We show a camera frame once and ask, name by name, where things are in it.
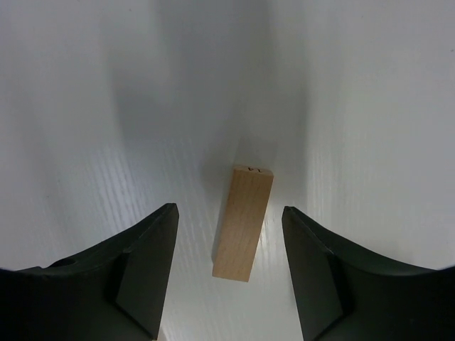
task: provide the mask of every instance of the wooden block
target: wooden block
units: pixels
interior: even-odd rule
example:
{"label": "wooden block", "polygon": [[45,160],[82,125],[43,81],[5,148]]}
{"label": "wooden block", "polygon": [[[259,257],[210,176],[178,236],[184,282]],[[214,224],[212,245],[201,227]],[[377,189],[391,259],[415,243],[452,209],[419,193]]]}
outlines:
{"label": "wooden block", "polygon": [[272,183],[270,170],[234,167],[214,277],[249,281]]}

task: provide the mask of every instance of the white surface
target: white surface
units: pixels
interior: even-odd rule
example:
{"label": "white surface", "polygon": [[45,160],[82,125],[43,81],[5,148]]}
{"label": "white surface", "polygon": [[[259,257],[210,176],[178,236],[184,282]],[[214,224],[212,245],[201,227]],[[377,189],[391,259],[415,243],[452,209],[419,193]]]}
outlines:
{"label": "white surface", "polygon": [[[455,2],[0,4],[0,262],[47,266],[177,202],[167,341],[301,340],[283,206],[455,263]],[[211,277],[234,162],[275,183],[248,284]]]}

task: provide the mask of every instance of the black plastic part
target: black plastic part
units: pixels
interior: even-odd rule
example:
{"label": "black plastic part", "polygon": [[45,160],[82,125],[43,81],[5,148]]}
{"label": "black plastic part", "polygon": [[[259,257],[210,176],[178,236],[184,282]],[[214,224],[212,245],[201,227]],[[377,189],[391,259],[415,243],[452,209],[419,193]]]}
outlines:
{"label": "black plastic part", "polygon": [[389,259],[293,207],[282,222],[305,341],[455,340],[455,267]]}
{"label": "black plastic part", "polygon": [[177,226],[166,204],[46,269],[0,269],[0,340],[156,340]]}

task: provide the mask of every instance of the rectangular wooden block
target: rectangular wooden block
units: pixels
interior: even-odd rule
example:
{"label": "rectangular wooden block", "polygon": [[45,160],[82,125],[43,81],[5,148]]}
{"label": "rectangular wooden block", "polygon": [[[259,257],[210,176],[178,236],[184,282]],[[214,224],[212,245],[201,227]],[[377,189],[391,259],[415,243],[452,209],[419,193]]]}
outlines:
{"label": "rectangular wooden block", "polygon": [[234,167],[214,277],[249,281],[272,183],[270,170]]}

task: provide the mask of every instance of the brown block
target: brown block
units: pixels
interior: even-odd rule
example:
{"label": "brown block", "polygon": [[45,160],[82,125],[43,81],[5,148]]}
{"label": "brown block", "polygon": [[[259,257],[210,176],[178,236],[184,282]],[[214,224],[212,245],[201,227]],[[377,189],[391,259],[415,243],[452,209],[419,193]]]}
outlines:
{"label": "brown block", "polygon": [[234,167],[214,277],[249,281],[272,183],[270,170]]}

